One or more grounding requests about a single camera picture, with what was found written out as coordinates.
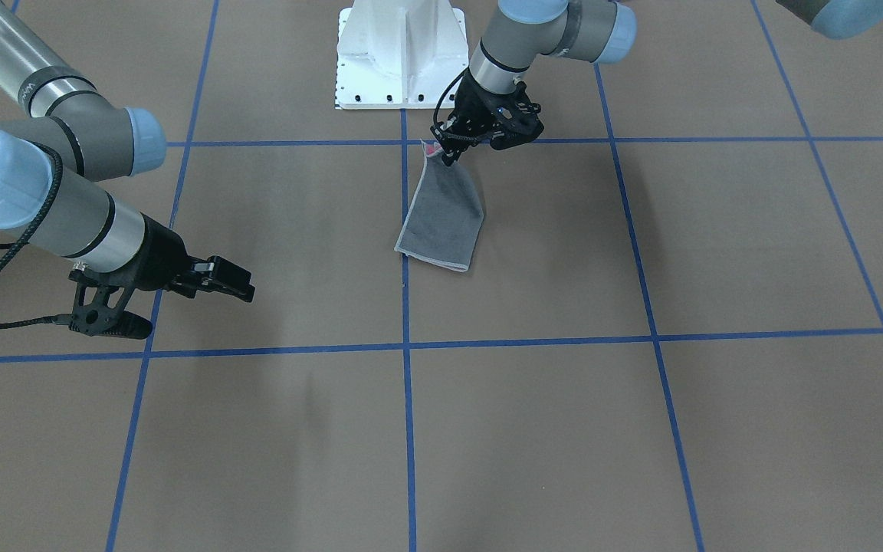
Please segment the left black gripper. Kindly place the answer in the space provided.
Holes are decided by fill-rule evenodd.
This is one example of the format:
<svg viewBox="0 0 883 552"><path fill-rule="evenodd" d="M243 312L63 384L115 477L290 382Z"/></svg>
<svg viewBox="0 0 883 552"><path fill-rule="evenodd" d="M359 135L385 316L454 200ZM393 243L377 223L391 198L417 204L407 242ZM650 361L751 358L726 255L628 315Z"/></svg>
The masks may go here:
<svg viewBox="0 0 883 552"><path fill-rule="evenodd" d="M451 115L432 123L432 136L441 147L441 161L446 167L452 167L464 151L484 141L493 150L507 150L532 143L542 135L542 105L530 100L524 81L512 84L508 94L495 94L485 90L465 69L445 88L445 97L455 85Z"/></svg>

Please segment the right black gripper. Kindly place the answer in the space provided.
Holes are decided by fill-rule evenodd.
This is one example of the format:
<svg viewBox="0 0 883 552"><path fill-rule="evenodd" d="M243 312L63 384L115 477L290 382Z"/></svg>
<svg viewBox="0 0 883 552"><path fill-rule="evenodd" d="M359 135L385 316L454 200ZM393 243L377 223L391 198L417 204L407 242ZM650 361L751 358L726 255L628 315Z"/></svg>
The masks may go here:
<svg viewBox="0 0 883 552"><path fill-rule="evenodd" d="M206 259L187 254L185 242L174 231L143 216L144 234L137 253L116 271L102 273L91 267L71 270L77 284L66 326L87 336L145 340L152 323L127 311L133 292L160 289L178 291L194 298L198 292L219 293L252 303L252 273L242 266L213 255Z"/></svg>

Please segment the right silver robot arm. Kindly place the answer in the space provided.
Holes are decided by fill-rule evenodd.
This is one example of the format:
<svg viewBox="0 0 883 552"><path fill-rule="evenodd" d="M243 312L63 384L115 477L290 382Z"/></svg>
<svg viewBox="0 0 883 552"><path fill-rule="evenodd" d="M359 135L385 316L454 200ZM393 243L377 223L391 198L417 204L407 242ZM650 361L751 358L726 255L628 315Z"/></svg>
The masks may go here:
<svg viewBox="0 0 883 552"><path fill-rule="evenodd" d="M0 323L0 330L56 324L88 336L145 340L152 323L127 310L134 292L227 294L245 303L248 270L202 259L168 229L100 183L162 166L167 140L147 110L113 106L0 2L0 87L24 110L0 123L0 274L27 247L74 263L66 314Z"/></svg>

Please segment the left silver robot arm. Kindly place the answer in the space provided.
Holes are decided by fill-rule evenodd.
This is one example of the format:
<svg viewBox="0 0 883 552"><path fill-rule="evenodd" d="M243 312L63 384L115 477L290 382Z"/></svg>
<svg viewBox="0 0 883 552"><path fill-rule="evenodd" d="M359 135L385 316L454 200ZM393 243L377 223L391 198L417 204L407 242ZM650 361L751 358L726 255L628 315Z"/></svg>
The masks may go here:
<svg viewBox="0 0 883 552"><path fill-rule="evenodd" d="M542 105L525 76L540 56L613 65L628 56L638 21L621 1L501 1L464 67L442 91L451 112L432 111L427 155L452 166L467 150L525 146L542 136Z"/></svg>

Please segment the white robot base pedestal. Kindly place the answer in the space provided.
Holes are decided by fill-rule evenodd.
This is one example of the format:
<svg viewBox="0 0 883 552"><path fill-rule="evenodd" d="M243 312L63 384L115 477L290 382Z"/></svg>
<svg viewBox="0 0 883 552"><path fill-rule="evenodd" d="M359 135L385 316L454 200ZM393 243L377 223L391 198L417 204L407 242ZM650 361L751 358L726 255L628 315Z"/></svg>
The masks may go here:
<svg viewBox="0 0 883 552"><path fill-rule="evenodd" d="M468 67L466 17L448 1L354 1L337 16L334 107L455 107L445 88Z"/></svg>

